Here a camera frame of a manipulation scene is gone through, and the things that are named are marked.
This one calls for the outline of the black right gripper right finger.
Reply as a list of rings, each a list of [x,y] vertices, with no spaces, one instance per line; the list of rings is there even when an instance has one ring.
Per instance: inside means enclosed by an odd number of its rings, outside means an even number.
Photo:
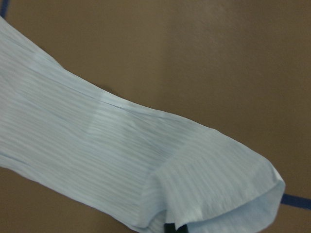
[[[176,233],[189,233],[187,225],[183,225],[176,230]]]

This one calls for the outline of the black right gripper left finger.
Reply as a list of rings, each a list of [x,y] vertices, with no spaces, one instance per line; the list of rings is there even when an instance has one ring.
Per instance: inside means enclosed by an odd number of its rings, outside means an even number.
[[[163,227],[164,227],[164,233],[175,233],[174,223],[165,223]]]

